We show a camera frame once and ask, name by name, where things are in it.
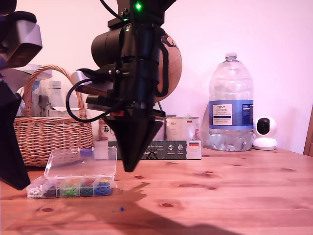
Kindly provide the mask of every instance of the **plastic water bottle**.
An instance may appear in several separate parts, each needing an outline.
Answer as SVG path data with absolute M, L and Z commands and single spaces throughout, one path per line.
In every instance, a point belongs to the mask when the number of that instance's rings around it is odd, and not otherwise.
M 228 53 L 210 81 L 209 141 L 222 151 L 246 151 L 253 143 L 253 81 L 236 53 Z

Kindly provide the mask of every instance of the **clear plastic organizer box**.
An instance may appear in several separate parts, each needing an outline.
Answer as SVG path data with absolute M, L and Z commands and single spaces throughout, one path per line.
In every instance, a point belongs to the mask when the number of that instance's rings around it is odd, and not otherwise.
M 55 149 L 44 175 L 26 188 L 28 199 L 105 196 L 116 187 L 117 149 Z

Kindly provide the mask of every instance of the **blue bottle label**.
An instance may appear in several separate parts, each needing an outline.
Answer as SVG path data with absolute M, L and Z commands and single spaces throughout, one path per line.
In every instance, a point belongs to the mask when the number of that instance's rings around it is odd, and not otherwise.
M 253 129 L 253 100 L 216 100 L 210 101 L 209 104 L 209 128 Z

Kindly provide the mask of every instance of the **product box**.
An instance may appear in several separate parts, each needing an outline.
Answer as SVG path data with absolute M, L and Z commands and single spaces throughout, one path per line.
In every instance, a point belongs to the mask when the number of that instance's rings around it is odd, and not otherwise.
M 108 142 L 108 147 L 117 147 L 117 142 Z M 142 160 L 200 160 L 201 141 L 152 141 L 142 155 Z M 117 159 L 121 160 L 120 151 Z
M 79 117 L 79 109 L 78 108 L 71 108 L 71 111 L 74 113 L 75 116 Z M 67 112 L 66 107 L 55 107 L 54 109 L 50 109 L 49 117 L 56 117 L 56 118 L 69 118 L 69 114 Z

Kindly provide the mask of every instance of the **basket handle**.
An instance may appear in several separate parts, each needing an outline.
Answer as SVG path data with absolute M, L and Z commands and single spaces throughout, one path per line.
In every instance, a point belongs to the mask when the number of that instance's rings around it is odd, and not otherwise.
M 46 70 L 56 70 L 59 71 L 60 73 L 64 74 L 65 77 L 68 78 L 68 80 L 70 81 L 70 73 L 68 71 L 66 71 L 64 68 L 61 68 L 59 66 L 56 65 L 44 65 L 39 67 L 38 69 L 36 69 L 33 74 L 31 75 L 28 83 L 26 84 L 26 86 L 24 87 L 24 100 L 25 100 L 25 111 L 24 111 L 24 116 L 25 117 L 31 117 L 31 94 L 32 94 L 32 88 L 34 85 L 34 82 L 37 78 L 37 76 Z M 80 92 L 76 92 L 77 95 L 77 100 L 78 100 L 78 108 L 79 108 L 79 117 L 82 119 L 87 119 L 87 115 L 86 115 L 86 110 L 85 110 L 85 105 L 83 102 L 83 97 L 82 94 Z

